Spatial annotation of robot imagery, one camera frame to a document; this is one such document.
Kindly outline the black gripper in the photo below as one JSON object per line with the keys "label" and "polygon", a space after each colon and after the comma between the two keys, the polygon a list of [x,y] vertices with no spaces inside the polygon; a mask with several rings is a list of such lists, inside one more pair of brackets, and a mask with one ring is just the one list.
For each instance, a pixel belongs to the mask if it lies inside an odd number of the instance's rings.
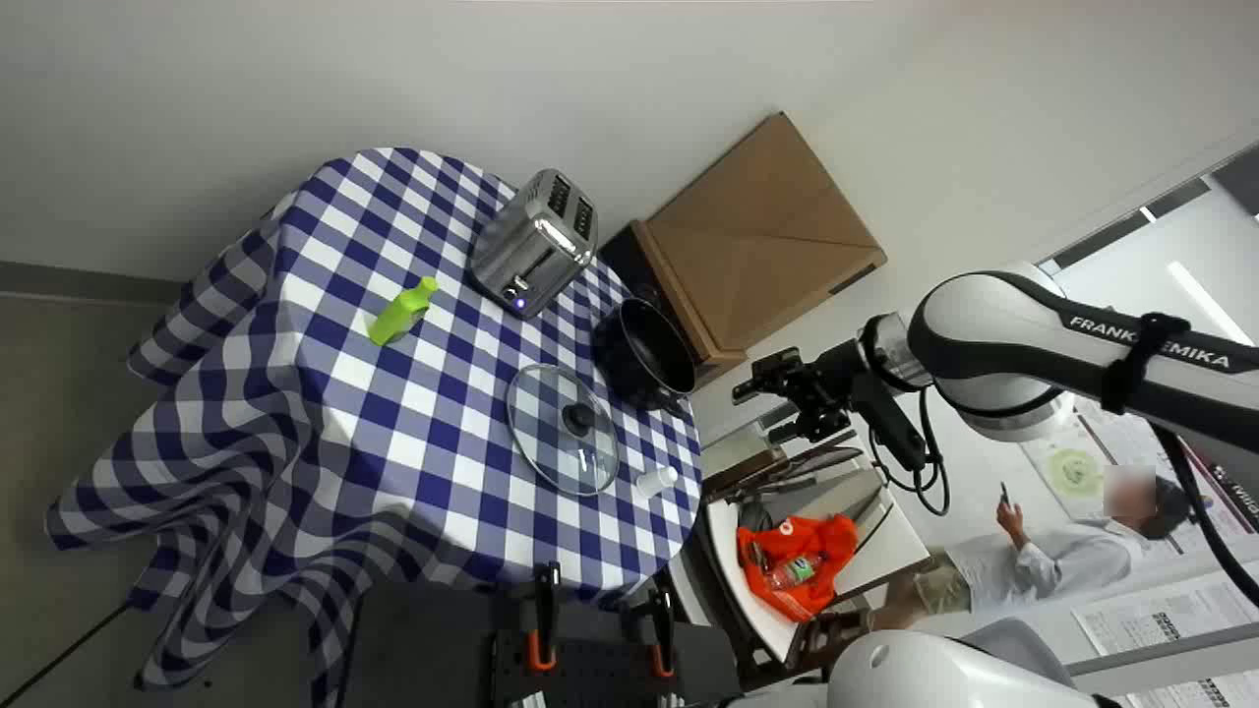
{"label": "black gripper", "polygon": [[856,413],[869,418],[878,409],[878,385],[856,342],[844,342],[819,359],[804,359],[801,347],[789,347],[755,359],[752,373],[772,379],[742,381],[732,401],[752,401],[761,393],[789,397],[794,406],[791,432],[807,439],[824,439],[845,429]]}

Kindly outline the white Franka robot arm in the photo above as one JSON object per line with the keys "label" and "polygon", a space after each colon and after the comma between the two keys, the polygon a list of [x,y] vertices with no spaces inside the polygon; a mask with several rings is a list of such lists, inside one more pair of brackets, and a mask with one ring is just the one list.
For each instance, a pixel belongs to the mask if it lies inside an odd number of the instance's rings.
{"label": "white Franka robot arm", "polygon": [[1256,347],[1160,312],[1090,308],[1017,270],[954,274],[913,318],[875,313],[811,362],[794,347],[755,359],[732,401],[791,401],[791,432],[807,439],[857,413],[907,467],[922,467],[928,446],[899,393],[924,388],[991,439],[1033,436],[1069,393],[1232,448],[1256,448],[1259,429]]}

